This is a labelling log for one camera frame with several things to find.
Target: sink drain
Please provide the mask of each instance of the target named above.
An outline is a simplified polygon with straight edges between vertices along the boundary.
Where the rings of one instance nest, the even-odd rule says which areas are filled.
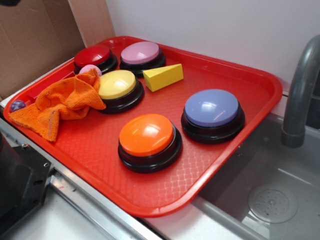
[[[283,223],[297,212],[296,197],[285,187],[268,183],[254,188],[248,196],[252,213],[267,223]]]

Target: white wall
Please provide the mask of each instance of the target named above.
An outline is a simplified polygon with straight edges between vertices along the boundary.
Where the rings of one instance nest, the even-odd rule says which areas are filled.
[[[116,36],[264,70],[288,91],[320,0],[106,0]]]

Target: plastic tray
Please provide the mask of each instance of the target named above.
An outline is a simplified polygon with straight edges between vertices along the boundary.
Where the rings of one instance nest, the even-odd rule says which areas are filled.
[[[121,51],[142,39],[120,36],[102,41],[120,59]],[[268,115],[282,96],[282,86],[273,75],[250,67],[159,44],[166,65],[182,64],[184,79],[151,92],[143,83],[145,96],[133,109],[120,114],[103,114],[91,109],[81,120],[61,121],[57,141],[48,142],[33,131],[10,121],[12,101],[32,101],[48,83],[73,76],[73,59],[18,93],[4,109],[4,117],[66,167],[137,217],[159,217],[187,203],[218,171],[228,157]],[[181,115],[186,100],[205,89],[223,89],[234,94],[245,112],[244,129],[231,141],[211,145],[188,139]],[[118,157],[121,128],[134,117],[147,113],[166,116],[182,134],[179,159],[156,173],[135,173]]]

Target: blue button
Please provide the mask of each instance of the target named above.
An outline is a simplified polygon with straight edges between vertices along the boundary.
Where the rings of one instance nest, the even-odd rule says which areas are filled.
[[[186,117],[195,125],[214,128],[231,122],[237,115],[239,103],[230,92],[207,89],[192,95],[185,104]]]

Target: yellow cheese wedge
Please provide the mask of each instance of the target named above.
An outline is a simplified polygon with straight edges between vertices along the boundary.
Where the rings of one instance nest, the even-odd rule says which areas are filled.
[[[145,84],[151,92],[155,92],[184,79],[181,64],[144,70],[143,76]]]

